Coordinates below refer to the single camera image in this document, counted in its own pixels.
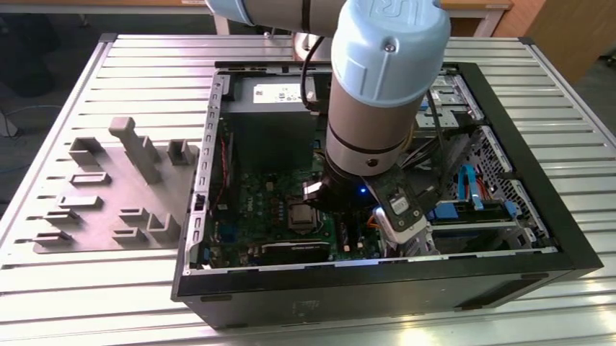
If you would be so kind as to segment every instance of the motherboard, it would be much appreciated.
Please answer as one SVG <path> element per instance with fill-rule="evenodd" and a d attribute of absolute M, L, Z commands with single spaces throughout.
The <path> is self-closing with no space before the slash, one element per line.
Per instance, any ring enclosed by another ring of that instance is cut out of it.
<path fill-rule="evenodd" d="M 381 257 L 370 210 L 324 213 L 302 201 L 302 182 L 321 174 L 324 159 L 316 151 L 310 169 L 238 174 L 237 203 L 218 208 L 206 232 L 205 263 L 249 267 Z"/>

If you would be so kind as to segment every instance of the black cable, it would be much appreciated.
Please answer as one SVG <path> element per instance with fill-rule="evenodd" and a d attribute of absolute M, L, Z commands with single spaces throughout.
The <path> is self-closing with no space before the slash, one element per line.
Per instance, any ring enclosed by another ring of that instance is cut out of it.
<path fill-rule="evenodd" d="M 445 184 L 447 174 L 447 163 L 445 163 L 445 136 L 443 135 L 441 120 L 439 119 L 439 113 L 436 112 L 436 103 L 432 98 L 431 89 L 425 93 L 428 97 L 428 104 L 431 106 L 432 118 L 435 119 L 436 135 L 439 136 L 439 146 L 441 147 L 441 180 L 439 186 L 443 187 Z"/>
<path fill-rule="evenodd" d="M 317 39 L 316 44 L 312 46 L 310 51 L 308 52 L 305 63 L 301 67 L 300 96 L 301 96 L 301 101 L 305 104 L 306 109 L 312 111 L 316 111 L 316 108 L 314 108 L 314 103 L 309 102 L 309 98 L 306 97 L 306 74 L 308 74 L 312 56 L 316 54 L 318 47 L 321 43 L 324 42 L 324 39 L 325 39 L 325 36 L 321 36 Z"/>
<path fill-rule="evenodd" d="M 405 161 L 401 163 L 401 168 L 407 169 L 411 167 L 413 163 L 417 162 L 419 158 L 423 158 L 427 154 L 432 155 L 435 150 L 439 148 L 437 137 L 433 137 L 427 141 L 420 147 L 413 150 L 413 152 L 408 155 Z"/>

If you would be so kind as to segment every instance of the wooden surface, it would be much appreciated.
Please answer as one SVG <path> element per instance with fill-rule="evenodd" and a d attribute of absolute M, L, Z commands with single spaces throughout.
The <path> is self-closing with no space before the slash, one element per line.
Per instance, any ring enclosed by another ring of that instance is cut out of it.
<path fill-rule="evenodd" d="M 493 37 L 525 36 L 545 0 L 512 0 L 513 8 L 504 14 Z"/>
<path fill-rule="evenodd" d="M 0 4 L 99 5 L 99 6 L 203 6 L 182 0 L 0 0 Z M 509 9 L 511 0 L 441 0 L 444 9 Z"/>
<path fill-rule="evenodd" d="M 444 9 L 495 9 L 504 10 L 512 8 L 512 0 L 441 0 Z"/>
<path fill-rule="evenodd" d="M 616 1 L 548 0 L 525 36 L 575 83 L 616 40 Z"/>
<path fill-rule="evenodd" d="M 0 4 L 22 5 L 98 5 L 98 6 L 203 6 L 182 4 L 182 0 L 0 0 Z"/>

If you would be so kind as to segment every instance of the blue connector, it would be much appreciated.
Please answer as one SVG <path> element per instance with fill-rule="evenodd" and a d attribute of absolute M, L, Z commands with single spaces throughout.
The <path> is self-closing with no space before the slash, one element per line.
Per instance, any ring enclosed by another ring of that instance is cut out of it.
<path fill-rule="evenodd" d="M 480 188 L 477 187 L 477 178 L 475 177 L 475 168 L 469 164 L 463 165 L 459 173 L 459 200 L 467 199 L 467 191 L 464 189 L 464 177 L 469 179 L 471 200 L 475 204 L 475 210 L 483 210 Z"/>

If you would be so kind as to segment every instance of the red wire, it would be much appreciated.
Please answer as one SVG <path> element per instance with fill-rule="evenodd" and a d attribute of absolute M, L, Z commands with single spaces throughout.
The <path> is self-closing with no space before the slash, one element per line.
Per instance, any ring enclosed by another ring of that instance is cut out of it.
<path fill-rule="evenodd" d="M 225 184 L 227 183 L 227 148 L 225 141 L 222 140 L 221 137 L 221 156 L 222 156 L 222 185 L 221 185 L 221 191 L 219 195 L 215 198 L 215 203 L 214 206 L 219 204 L 221 198 L 222 198 L 222 192 L 225 191 Z"/>

